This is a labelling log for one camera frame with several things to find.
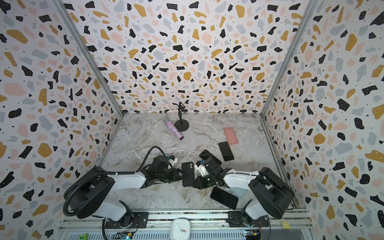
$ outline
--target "white square clock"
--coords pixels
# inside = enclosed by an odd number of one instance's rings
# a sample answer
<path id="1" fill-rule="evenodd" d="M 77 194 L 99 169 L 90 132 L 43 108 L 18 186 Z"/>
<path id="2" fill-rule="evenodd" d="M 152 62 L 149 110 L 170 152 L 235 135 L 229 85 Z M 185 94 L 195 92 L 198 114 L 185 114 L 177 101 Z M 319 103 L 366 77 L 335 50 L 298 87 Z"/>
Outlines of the white square clock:
<path id="1" fill-rule="evenodd" d="M 170 227 L 171 240 L 188 240 L 191 233 L 191 224 L 187 219 L 179 218 L 172 222 Z"/>

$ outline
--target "glittery microphone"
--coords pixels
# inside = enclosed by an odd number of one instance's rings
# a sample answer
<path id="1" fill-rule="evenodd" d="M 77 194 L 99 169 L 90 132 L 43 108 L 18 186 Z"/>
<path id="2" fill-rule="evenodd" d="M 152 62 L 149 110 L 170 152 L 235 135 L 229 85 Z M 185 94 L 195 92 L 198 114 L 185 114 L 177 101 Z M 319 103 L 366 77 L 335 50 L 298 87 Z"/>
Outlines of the glittery microphone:
<path id="1" fill-rule="evenodd" d="M 169 118 L 164 118 L 163 119 L 163 122 L 168 126 L 168 128 L 176 135 L 176 137 L 180 140 L 182 140 L 184 138 L 184 136 L 179 133 L 179 131 L 177 130 L 177 128 L 171 123 L 171 121 L 169 120 Z"/>

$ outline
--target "robotic arm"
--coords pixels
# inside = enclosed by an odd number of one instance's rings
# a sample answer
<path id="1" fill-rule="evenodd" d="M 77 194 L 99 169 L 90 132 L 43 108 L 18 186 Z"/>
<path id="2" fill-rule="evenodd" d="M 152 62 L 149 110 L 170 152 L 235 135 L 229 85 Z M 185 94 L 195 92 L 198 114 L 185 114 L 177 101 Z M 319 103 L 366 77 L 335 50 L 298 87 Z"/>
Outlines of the robotic arm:
<path id="1" fill-rule="evenodd" d="M 66 216 L 76 215 L 80 219 L 91 215 L 109 218 L 117 226 L 126 228 L 134 220 L 133 212 L 124 202 L 108 199 L 107 194 L 119 189 L 146 188 L 181 180 L 184 174 L 180 169 L 173 168 L 170 161 L 160 155 L 154 158 L 152 164 L 140 167 L 136 172 L 107 172 L 101 167 L 93 167 L 64 193 L 63 212 Z M 249 201 L 241 211 L 242 220 L 250 227 L 256 224 L 259 217 L 267 214 L 276 219 L 282 218 L 294 198 L 293 190 L 267 167 L 255 172 L 222 169 L 211 157 L 202 164 L 208 174 L 199 176 L 196 179 L 199 184 L 195 183 L 194 187 L 240 187 L 253 192 L 256 199 Z"/>

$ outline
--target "vented metal panel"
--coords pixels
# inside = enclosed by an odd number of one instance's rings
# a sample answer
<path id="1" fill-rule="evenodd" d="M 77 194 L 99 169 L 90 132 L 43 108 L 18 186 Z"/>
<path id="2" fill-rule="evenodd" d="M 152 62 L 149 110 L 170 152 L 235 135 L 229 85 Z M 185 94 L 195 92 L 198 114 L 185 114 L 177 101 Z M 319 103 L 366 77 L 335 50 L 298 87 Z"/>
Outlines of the vented metal panel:
<path id="1" fill-rule="evenodd" d="M 84 232 L 71 232 L 68 240 L 77 240 Z M 108 239 L 120 239 L 117 235 L 106 232 Z M 101 232 L 89 233 L 89 240 L 103 239 Z M 164 240 L 169 239 L 169 231 L 138 231 L 133 239 Z M 190 239 L 209 239 L 209 240 L 244 240 L 244 230 L 194 230 L 190 234 Z"/>

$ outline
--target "terrazzo wall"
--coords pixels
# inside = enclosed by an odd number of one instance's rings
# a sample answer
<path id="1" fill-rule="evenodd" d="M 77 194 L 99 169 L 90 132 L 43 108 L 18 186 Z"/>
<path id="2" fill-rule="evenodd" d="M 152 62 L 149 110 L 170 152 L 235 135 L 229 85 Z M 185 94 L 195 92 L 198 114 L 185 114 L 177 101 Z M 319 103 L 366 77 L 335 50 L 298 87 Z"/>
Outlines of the terrazzo wall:
<path id="1" fill-rule="evenodd" d="M 0 239 L 57 239 L 118 116 L 49 1 L 0 0 Z"/>
<path id="2" fill-rule="evenodd" d="M 260 112 L 305 0 L 65 0 L 124 112 Z"/>
<path id="3" fill-rule="evenodd" d="M 383 11 L 319 1 L 265 116 L 319 239 L 384 239 Z"/>

